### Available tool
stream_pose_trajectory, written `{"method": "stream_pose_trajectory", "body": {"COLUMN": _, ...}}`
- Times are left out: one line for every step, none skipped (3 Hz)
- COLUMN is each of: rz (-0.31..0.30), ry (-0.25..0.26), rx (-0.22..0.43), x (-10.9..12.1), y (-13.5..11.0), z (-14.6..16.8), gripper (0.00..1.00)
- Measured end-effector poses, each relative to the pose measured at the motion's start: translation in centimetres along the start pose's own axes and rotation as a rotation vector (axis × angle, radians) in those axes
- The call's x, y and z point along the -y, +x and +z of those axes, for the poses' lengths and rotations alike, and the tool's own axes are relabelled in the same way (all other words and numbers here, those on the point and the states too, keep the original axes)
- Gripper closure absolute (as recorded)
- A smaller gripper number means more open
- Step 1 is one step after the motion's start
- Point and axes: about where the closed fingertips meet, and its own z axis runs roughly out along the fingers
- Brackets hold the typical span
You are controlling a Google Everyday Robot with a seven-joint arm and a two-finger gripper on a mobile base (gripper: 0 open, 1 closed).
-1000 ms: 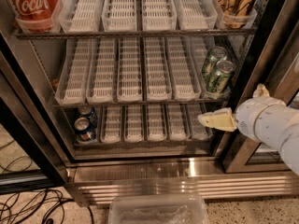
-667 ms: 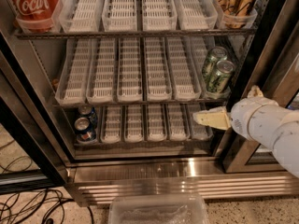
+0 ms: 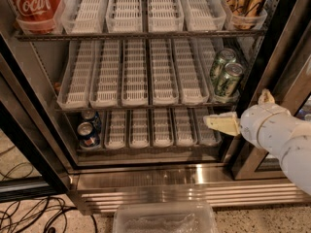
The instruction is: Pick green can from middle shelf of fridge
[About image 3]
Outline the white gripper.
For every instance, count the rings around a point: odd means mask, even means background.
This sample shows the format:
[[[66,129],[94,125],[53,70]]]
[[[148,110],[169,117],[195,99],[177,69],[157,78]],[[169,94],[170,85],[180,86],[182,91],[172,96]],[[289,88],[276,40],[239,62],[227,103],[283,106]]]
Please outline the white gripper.
[[[241,131],[245,140],[260,149],[258,134],[263,123],[274,115],[291,114],[288,109],[274,104],[274,102],[273,95],[267,88],[264,88],[259,96],[259,104],[244,111],[240,119],[237,117],[236,112],[228,112],[204,116],[203,121],[210,129],[226,135],[237,136]]]

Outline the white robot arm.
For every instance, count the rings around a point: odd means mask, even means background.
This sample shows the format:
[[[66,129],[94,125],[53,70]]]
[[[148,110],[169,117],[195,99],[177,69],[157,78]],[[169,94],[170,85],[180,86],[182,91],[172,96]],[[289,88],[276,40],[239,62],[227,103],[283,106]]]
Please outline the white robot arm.
[[[285,176],[311,194],[311,122],[278,105],[268,89],[241,117],[229,112],[204,116],[203,122],[210,129],[241,135],[255,147],[267,150],[278,159]]]

